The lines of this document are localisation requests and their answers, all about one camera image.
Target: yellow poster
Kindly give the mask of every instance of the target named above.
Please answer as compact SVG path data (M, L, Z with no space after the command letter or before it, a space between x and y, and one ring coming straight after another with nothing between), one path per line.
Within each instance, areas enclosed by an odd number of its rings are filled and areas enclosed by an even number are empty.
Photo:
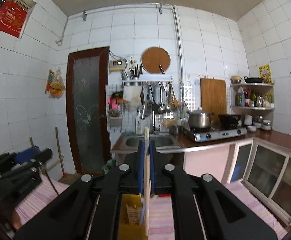
M273 84L270 65L264 65L259 67L259 76L265 83Z

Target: stainless steel sink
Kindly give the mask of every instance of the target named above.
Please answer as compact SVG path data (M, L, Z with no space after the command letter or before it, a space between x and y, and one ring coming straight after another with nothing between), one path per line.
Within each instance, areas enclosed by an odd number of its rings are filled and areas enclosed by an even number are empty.
M121 150L137 150L139 141L143 141L143 135L130 135L124 137ZM170 134L150 135L150 141L154 140L156 149L176 149L180 148L177 140Z

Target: red sign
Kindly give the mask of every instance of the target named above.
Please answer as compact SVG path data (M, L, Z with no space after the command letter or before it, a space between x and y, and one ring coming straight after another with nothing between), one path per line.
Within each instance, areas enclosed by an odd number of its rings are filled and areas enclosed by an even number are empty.
M26 14L26 11L15 2L7 0L0 8L0 31L18 38Z

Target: pink striped tablecloth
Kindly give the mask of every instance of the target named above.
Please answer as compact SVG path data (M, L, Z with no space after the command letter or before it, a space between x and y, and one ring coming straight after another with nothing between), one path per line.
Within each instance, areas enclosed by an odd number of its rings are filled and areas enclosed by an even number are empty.
M19 214L21 223L24 225L52 200L57 197L49 180L44 175L41 175L42 182L36 187L15 209ZM52 180L55 189L58 193L62 193L69 185Z
M240 181L226 185L239 200L257 214L276 232L281 240L287 231L276 218L242 185ZM150 200L149 240L174 240L174 224L170 197L157 197Z

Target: brown countertop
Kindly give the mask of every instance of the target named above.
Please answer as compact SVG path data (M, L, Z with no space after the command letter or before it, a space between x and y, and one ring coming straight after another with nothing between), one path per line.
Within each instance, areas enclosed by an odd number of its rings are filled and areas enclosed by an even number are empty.
M208 149L211 147L218 147L226 144L234 144L238 141L242 141L248 138L260 138L262 140L274 143L276 145L280 145L282 147L288 148L291 150L291 135L280 133L277 131L264 131L264 130L257 130L256 132L248 132L246 135L237 136L233 138L225 138L220 140L214 140L214 141L206 141L206 142L194 142L190 140L188 137L186 137L184 134L179 134L174 136L179 145L180 148L178 149L167 149L167 150L161 150L160 152L164 153L176 153L176 152L183 152L183 151L199 151ZM118 154L124 154L124 153L131 153L135 151L127 151L127 150L120 150L120 145L122 143L123 135L119 137L115 145L113 146L111 152L112 153L118 153Z

